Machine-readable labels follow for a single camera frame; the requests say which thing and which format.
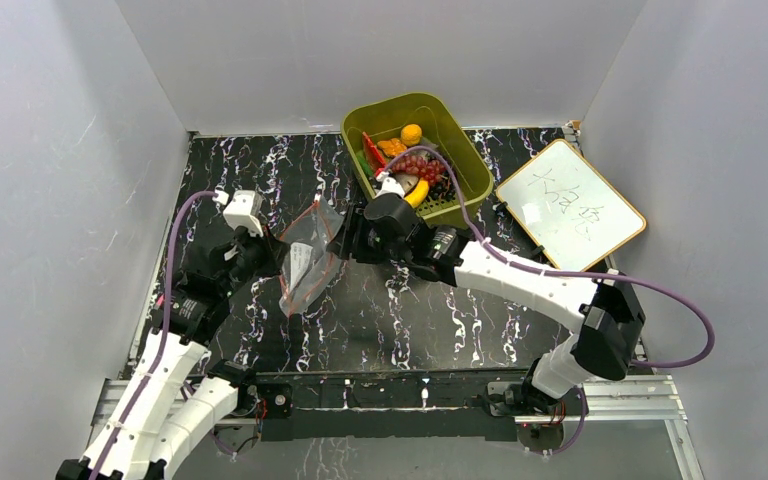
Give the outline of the grey toy fish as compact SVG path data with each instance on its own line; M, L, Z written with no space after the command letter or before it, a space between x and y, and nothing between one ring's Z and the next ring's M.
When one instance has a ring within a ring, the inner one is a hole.
M405 194L411 193L419 184L420 179L411 174L397 173L394 175L395 180L398 182Z

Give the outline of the red toy grape bunch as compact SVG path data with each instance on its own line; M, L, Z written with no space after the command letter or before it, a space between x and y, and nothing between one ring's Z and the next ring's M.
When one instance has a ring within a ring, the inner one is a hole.
M443 162L424 153L404 156L391 167L391 171L415 176L430 185L443 182L447 178Z

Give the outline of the clear zip bag orange zipper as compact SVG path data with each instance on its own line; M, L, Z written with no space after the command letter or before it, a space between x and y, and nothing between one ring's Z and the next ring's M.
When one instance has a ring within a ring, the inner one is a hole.
M343 217L317 195L283 233L289 251L281 267L279 306L285 316L304 313L336 276L342 261L328 247L342 224Z

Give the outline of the orange toy fruit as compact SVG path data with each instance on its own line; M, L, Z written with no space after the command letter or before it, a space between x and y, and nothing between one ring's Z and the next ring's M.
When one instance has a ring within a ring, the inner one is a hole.
M399 135L400 141L406 147L417 146L421 143L423 137L423 130L418 124L405 125Z

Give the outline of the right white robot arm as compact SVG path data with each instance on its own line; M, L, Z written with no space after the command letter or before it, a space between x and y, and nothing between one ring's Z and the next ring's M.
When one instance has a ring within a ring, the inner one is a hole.
M549 414L593 377L624 379L645 323L630 284L583 272L562 276L465 229L429 226L396 194L353 205L328 250L342 260L395 262L429 282L490 293L567 329L570 337L535 360L521 383L488 383L480 398L495 417Z

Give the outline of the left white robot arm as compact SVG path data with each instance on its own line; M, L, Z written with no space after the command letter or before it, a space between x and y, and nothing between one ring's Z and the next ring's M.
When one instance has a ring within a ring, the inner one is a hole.
M189 268L168 275L162 316L99 435L59 479L170 479L198 442L227 415L262 419L272 386L231 360L214 365L197 386L188 375L230 315L241 287L275 276L288 247L268 228L235 230Z

